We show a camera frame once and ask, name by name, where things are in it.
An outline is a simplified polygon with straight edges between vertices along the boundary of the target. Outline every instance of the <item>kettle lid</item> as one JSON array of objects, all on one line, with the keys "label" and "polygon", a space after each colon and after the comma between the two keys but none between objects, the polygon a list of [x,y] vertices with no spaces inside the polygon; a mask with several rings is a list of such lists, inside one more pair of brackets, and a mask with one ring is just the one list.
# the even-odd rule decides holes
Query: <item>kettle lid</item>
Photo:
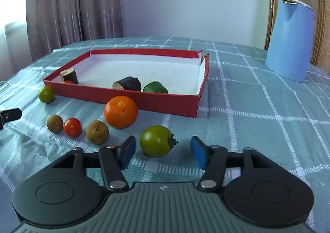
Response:
[{"label": "kettle lid", "polygon": [[305,4],[304,2],[301,2],[301,1],[299,1],[299,0],[283,0],[283,1],[284,1],[284,2],[287,2],[287,3],[289,3],[289,4],[300,4],[300,5],[306,6],[306,7],[308,7],[309,9],[311,9],[311,10],[314,11],[314,9],[313,9],[311,6],[309,6],[308,4]]}]

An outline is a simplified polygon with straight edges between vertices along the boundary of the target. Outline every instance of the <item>tangerine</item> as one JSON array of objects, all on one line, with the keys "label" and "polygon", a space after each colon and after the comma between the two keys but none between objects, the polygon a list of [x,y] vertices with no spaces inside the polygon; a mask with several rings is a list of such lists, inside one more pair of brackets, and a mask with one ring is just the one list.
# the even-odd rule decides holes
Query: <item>tangerine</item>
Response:
[{"label": "tangerine", "polygon": [[131,126],[138,116],[138,107],[132,98],[116,96],[104,107],[104,117],[108,124],[116,129]]}]

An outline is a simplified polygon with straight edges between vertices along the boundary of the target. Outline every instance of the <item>sheer white curtain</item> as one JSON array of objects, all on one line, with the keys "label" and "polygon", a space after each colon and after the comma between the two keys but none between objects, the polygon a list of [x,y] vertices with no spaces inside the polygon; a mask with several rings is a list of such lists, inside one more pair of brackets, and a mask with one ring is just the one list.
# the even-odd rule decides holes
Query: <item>sheer white curtain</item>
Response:
[{"label": "sheer white curtain", "polygon": [[0,81],[30,63],[25,0],[0,0]]}]

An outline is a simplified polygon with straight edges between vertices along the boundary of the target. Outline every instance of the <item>kettle spout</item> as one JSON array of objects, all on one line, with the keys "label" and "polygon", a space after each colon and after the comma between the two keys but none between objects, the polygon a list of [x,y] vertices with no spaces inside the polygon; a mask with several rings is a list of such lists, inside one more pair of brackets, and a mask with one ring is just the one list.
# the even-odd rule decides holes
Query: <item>kettle spout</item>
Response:
[{"label": "kettle spout", "polygon": [[291,1],[283,0],[284,2],[284,11],[285,11],[285,21],[289,21],[293,16],[293,13],[298,8],[298,4]]}]

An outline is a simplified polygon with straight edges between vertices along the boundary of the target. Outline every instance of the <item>brown round fruit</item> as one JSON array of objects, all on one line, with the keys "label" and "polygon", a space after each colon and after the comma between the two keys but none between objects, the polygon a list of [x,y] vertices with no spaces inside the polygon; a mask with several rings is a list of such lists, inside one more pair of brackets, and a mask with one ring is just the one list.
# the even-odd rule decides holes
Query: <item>brown round fruit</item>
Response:
[{"label": "brown round fruit", "polygon": [[109,137],[109,129],[102,121],[93,120],[86,128],[86,137],[93,144],[102,144]]},{"label": "brown round fruit", "polygon": [[47,119],[47,128],[53,133],[59,133],[63,129],[63,119],[58,115],[51,115]]}]

